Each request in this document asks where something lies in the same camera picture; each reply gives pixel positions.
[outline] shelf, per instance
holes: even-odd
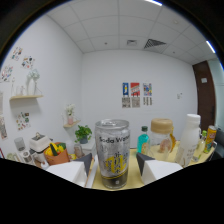
[[[80,121],[75,121],[75,122],[73,122],[73,124],[65,124],[64,128],[70,128],[70,127],[74,126],[75,124],[78,124],[79,122]]]
[[[27,96],[12,96],[10,100],[16,100],[16,99],[29,99],[29,98],[39,98],[43,97],[43,95],[27,95]]]

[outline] doorway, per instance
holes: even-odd
[[[216,99],[213,78],[207,61],[193,65],[193,70],[197,85],[201,130],[207,131],[208,126],[215,123]]]

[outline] white container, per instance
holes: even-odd
[[[194,155],[199,140],[200,115],[187,114],[187,121],[180,139],[180,145],[177,151],[175,162],[183,168],[187,167]]]

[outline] orange object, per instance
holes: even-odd
[[[44,150],[44,156],[45,156],[47,162],[49,163],[49,165],[57,165],[57,164],[61,164],[61,163],[70,162],[67,149],[65,149],[63,152],[61,152],[57,156],[46,155],[46,153],[45,153],[46,150],[47,149]]]

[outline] plastic bottle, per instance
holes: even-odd
[[[198,162],[198,160],[201,157],[202,152],[205,149],[205,140],[206,140],[206,135],[207,135],[207,131],[203,131],[202,132],[202,137],[201,139],[198,141],[198,146],[195,149],[194,155],[192,157],[192,161],[194,162]]]
[[[200,119],[200,115],[187,114],[186,126],[182,133],[180,145],[175,158],[175,162],[179,163],[183,168],[188,166],[194,155],[194,151],[197,148]]]
[[[137,152],[148,155],[150,139],[147,135],[148,127],[142,126],[142,133],[138,137]]]

